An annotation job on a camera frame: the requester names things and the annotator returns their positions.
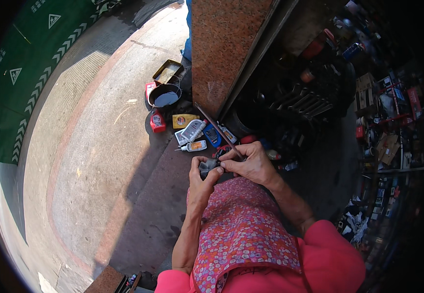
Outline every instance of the hand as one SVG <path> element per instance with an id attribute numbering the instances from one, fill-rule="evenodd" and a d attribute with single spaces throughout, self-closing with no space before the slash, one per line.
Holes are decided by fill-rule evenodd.
<path id="1" fill-rule="evenodd" d="M 212 169 L 204 181 L 201 179 L 199 164 L 207 162 L 207 157 L 194 157 L 191 162 L 191 171 L 189 172 L 189 201 L 188 210 L 197 209 L 201 213 L 209 204 L 209 197 L 214 191 L 214 184 L 223 174 L 222 167 Z"/>
<path id="2" fill-rule="evenodd" d="M 248 156 L 246 161 L 233 161 L 232 159 L 236 156 L 234 150 L 230 150 L 218 158 L 221 161 L 220 166 L 228 172 L 234 172 L 235 177 L 239 174 L 254 183 L 264 185 L 267 189 L 272 189 L 282 181 L 260 142 L 237 145 L 236 149 L 241 154 Z"/>

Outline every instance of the black liquid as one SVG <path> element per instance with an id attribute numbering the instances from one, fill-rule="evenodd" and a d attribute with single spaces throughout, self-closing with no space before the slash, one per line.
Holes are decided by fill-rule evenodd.
<path id="1" fill-rule="evenodd" d="M 167 93 L 161 94 L 155 99 L 156 107 L 164 107 L 171 105 L 179 99 L 178 95 L 174 91 L 168 91 Z"/>

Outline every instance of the right hand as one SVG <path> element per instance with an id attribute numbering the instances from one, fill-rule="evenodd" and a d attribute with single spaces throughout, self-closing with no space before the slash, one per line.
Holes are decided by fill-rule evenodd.
<path id="1" fill-rule="evenodd" d="M 232 159 L 237 156 L 234 150 L 220 156 L 218 158 L 221 161 L 220 166 L 228 172 L 239 174 L 254 183 L 264 185 L 267 189 L 272 189 L 282 180 L 260 142 L 237 145 L 236 149 L 248 158 L 244 162 L 233 161 Z"/>

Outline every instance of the left hand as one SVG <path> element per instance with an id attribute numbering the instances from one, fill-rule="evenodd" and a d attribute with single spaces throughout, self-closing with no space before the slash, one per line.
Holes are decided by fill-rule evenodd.
<path id="1" fill-rule="evenodd" d="M 188 210 L 197 209 L 203 212 L 209 204 L 209 197 L 214 191 L 214 184 L 223 174 L 222 167 L 212 169 L 204 181 L 201 179 L 199 164 L 207 162 L 207 157 L 197 156 L 192 158 L 191 171 L 189 172 L 189 201 L 187 203 Z"/>

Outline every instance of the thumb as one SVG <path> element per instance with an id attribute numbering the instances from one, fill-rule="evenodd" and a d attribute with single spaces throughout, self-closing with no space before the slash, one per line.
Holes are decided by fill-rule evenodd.
<path id="1" fill-rule="evenodd" d="M 220 162 L 220 166 L 224 167 L 228 172 L 235 172 L 235 173 L 239 173 L 238 170 L 240 169 L 239 165 L 242 162 L 237 162 L 237 161 L 233 161 L 233 160 L 226 160 L 223 162 Z"/>
<path id="2" fill-rule="evenodd" d="M 222 176 L 224 170 L 222 167 L 216 167 L 209 171 L 204 182 L 213 185 Z"/>

